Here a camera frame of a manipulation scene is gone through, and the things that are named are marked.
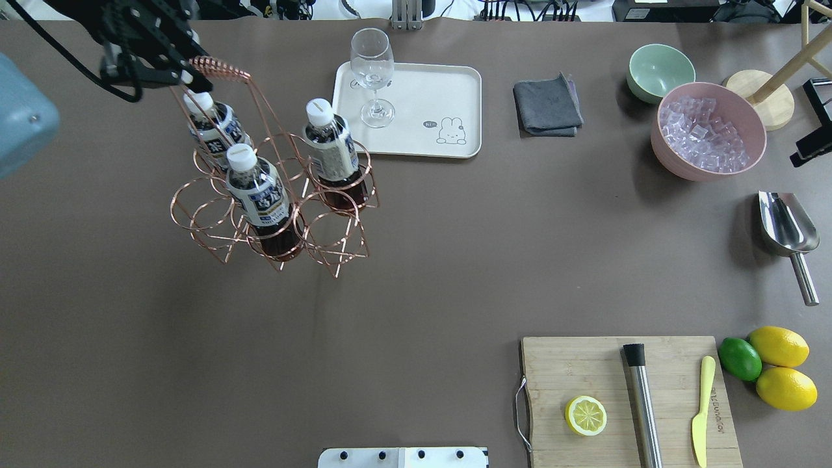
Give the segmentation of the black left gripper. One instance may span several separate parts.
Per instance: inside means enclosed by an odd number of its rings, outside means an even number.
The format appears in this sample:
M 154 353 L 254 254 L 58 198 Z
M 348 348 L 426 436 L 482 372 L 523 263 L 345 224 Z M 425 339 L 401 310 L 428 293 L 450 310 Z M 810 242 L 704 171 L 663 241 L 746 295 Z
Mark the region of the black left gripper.
M 100 27 L 102 81 L 133 88 L 183 83 L 191 92 L 212 92 L 211 81 L 192 62 L 204 54 L 189 24 L 194 13 L 192 1 L 105 2 Z

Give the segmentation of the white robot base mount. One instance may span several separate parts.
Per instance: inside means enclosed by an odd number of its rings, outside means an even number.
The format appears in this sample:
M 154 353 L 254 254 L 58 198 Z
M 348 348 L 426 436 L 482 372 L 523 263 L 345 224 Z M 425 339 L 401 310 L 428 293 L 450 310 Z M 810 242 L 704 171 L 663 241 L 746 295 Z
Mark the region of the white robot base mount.
M 489 467 L 487 448 L 372 447 L 330 448 L 318 457 L 318 467 Z

